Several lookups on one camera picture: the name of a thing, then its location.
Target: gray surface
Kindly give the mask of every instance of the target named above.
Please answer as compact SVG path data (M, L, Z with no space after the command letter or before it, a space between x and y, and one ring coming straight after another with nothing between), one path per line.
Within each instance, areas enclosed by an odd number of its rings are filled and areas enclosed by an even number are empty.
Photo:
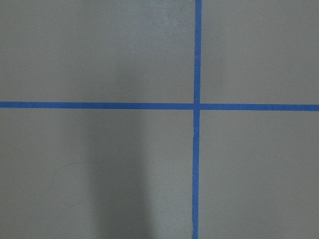
M193 0L1 1L0 30L0 101L192 102Z
M203 1L203 103L319 104L318 0Z
M0 238L191 238L191 111L1 109L0 130Z
M317 238L318 120L202 112L199 239Z

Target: gray tile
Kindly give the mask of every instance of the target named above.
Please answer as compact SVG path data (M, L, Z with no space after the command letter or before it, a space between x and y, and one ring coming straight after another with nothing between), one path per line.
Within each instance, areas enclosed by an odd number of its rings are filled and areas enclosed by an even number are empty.
M0 131L0 238L191 238L191 111L1 109Z
M192 102L194 1L0 3L0 101Z
M305 112L202 112L199 238L316 238L318 120Z
M319 104L319 1L203 1L202 102Z

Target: blue line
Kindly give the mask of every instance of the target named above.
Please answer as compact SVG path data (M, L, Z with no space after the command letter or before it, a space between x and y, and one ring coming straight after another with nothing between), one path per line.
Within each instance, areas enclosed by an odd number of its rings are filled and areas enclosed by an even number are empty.
M198 239L199 193L199 132L200 132L200 64L201 64L201 0L195 1L195 49L194 49L194 136L192 179L192 239Z
M205 111L319 111L319 105L200 104Z
M0 108L41 109L124 109L124 110L192 110L193 104L179 103L87 103L87 102L0 102Z

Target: vertical blue line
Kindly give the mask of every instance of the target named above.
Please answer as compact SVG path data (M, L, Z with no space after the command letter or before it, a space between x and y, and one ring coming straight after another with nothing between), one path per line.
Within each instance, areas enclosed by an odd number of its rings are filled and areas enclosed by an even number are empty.
M199 131L200 131L200 60L201 60L201 0L195 0L195 49L194 49L194 136L192 178L192 239L198 239L199 193Z

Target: horizontal blue line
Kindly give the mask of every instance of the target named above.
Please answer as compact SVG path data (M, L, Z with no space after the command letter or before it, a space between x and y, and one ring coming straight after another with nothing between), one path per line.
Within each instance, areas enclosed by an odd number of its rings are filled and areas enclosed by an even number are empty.
M41 109L124 109L124 110L192 110L182 103L97 103L97 102L0 102L0 108Z
M0 102L0 108L193 110L204 111L319 111L319 105L191 104L191 103L98 103L98 102Z

